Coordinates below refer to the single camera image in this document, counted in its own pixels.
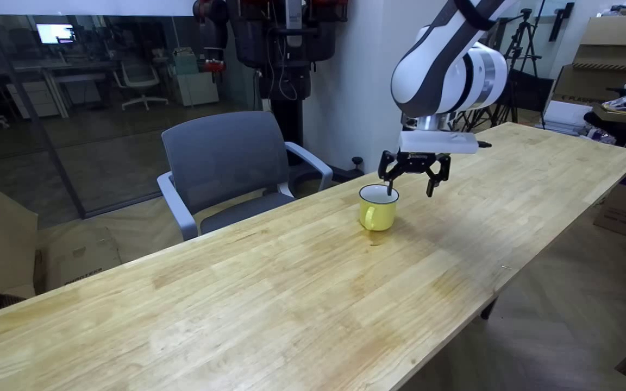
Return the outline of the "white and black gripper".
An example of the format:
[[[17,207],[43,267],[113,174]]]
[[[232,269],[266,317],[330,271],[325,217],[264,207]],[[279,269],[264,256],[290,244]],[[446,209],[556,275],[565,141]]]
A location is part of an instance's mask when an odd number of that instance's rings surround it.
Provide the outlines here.
[[[488,148],[472,132],[453,131],[402,131],[396,153],[384,150],[378,163],[378,179],[394,194],[394,180],[404,171],[426,171],[432,163],[436,171],[429,169],[426,195],[432,198],[434,189],[450,179],[450,155],[475,155]]]

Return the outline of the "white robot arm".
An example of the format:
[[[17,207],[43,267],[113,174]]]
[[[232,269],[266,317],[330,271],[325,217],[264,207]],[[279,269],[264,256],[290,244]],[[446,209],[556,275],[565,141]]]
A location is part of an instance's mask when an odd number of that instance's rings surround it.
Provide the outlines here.
[[[482,143],[472,132],[450,131],[458,110],[494,104],[508,78],[503,52],[481,36],[508,10],[514,0],[447,0],[420,29],[392,72],[389,94],[401,109],[397,150],[384,150],[378,179],[394,189],[402,174],[426,174],[426,195],[450,179],[454,155],[475,155]]]

